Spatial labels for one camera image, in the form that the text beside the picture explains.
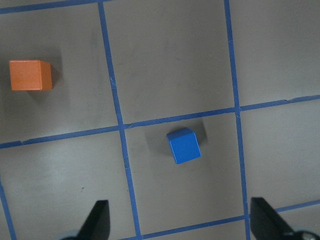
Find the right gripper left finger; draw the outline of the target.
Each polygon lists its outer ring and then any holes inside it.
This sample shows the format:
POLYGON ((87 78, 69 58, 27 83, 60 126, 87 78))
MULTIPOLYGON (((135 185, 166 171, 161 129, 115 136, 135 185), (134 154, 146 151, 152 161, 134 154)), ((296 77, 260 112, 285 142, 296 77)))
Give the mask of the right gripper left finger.
POLYGON ((108 240, 110 208, 108 200, 98 200, 77 234, 78 240, 108 240))

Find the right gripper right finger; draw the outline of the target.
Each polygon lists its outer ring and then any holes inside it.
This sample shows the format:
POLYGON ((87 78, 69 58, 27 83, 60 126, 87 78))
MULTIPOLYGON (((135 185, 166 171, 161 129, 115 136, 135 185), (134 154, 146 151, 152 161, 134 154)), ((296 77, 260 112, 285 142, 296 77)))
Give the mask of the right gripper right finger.
POLYGON ((257 240, 299 240, 300 234, 263 197, 250 200, 250 230, 257 240))

